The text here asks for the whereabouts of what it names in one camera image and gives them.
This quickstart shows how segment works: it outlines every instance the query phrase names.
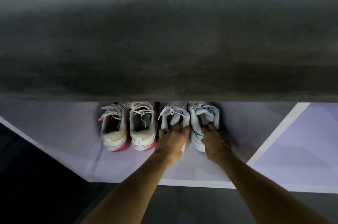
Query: sneaker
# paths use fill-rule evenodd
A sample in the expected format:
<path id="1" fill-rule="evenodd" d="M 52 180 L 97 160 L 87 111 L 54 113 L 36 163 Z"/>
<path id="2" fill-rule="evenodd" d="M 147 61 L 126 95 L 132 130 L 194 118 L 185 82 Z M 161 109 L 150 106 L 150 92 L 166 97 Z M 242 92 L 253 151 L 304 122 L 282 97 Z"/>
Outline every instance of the sneaker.
<path id="1" fill-rule="evenodd" d="M 191 142 L 194 147 L 201 152 L 205 152 L 204 144 L 201 139 L 204 138 L 201 127 L 208 123 L 214 124 L 219 129 L 219 109 L 208 105 L 207 102 L 189 102 L 189 110 L 191 114 Z"/>
<path id="2" fill-rule="evenodd" d="M 167 102 L 160 113 L 158 119 L 162 116 L 161 129 L 170 130 L 174 124 L 182 124 L 183 127 L 189 126 L 190 114 L 187 111 L 188 104 L 186 101 Z"/>
<path id="3" fill-rule="evenodd" d="M 107 151 L 119 152 L 129 148 L 127 141 L 128 102 L 119 102 L 101 109 L 107 110 L 99 119 L 102 121 L 101 137 Z"/>
<path id="4" fill-rule="evenodd" d="M 155 102 L 132 102 L 129 124 L 134 149 L 144 151 L 155 147 L 158 124 Z"/>

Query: shoe rack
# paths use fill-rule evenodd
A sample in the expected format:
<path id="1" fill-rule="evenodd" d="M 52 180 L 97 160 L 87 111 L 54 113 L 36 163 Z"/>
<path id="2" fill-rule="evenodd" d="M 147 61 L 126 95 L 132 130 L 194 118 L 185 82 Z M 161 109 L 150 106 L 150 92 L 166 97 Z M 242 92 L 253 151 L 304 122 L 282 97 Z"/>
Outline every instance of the shoe rack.
<path id="1" fill-rule="evenodd" d="M 108 152 L 102 106 L 112 102 L 1 101 L 0 122 L 89 182 L 119 183 L 153 150 Z M 338 104 L 213 102 L 220 129 L 250 166 L 290 191 L 338 193 Z M 160 185 L 234 188 L 190 142 Z"/>

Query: finger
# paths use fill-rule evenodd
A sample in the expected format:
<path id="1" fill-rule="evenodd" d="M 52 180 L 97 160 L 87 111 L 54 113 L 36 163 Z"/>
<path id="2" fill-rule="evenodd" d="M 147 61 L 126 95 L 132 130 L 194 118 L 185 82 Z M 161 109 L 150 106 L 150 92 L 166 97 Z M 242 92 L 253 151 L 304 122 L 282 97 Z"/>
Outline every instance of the finger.
<path id="1" fill-rule="evenodd" d="M 201 128 L 201 131 L 203 132 L 203 134 L 205 134 L 206 132 L 209 131 L 209 129 L 208 129 L 207 127 L 203 126 L 203 127 Z"/>
<path id="2" fill-rule="evenodd" d="M 181 124 L 175 124 L 173 127 L 172 127 L 172 130 L 173 131 L 180 131 L 182 129 L 182 125 Z"/>
<path id="3" fill-rule="evenodd" d="M 167 131 L 160 129 L 159 130 L 159 139 L 161 139 L 166 133 L 167 133 Z"/>
<path id="4" fill-rule="evenodd" d="M 182 129 L 182 134 L 184 135 L 183 137 L 185 138 L 185 141 L 189 139 L 190 132 L 191 132 L 191 129 L 189 126 L 186 126 Z"/>
<path id="5" fill-rule="evenodd" d="M 216 130 L 216 127 L 214 126 L 214 124 L 208 124 L 208 128 L 211 131 L 215 131 Z"/>

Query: dark floor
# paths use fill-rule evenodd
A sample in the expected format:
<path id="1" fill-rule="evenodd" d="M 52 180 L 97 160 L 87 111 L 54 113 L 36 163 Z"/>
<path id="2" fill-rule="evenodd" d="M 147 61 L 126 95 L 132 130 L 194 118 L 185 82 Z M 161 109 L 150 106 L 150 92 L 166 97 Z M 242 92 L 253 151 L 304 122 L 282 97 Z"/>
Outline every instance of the dark floor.
<path id="1" fill-rule="evenodd" d="M 80 223 L 114 186 L 86 182 L 0 125 L 0 209 L 8 220 L 3 223 Z M 293 194 L 338 223 L 338 195 Z M 255 222 L 235 189 L 158 186 L 142 221 L 150 223 Z"/>

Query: person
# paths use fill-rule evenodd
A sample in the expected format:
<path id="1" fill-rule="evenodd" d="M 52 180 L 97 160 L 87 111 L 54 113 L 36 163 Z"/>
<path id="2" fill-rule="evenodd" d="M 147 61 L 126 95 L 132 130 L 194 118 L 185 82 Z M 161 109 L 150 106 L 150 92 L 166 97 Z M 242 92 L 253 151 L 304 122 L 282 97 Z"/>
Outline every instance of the person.
<path id="1" fill-rule="evenodd" d="M 330 223 L 294 198 L 290 192 L 244 163 L 227 137 L 214 125 L 202 128 L 206 156 L 219 165 L 238 189 L 254 219 L 261 223 Z M 190 137 L 190 127 L 175 124 L 160 130 L 154 153 L 133 174 L 117 185 L 85 218 L 83 224 L 139 224 L 166 169 L 178 161 Z"/>

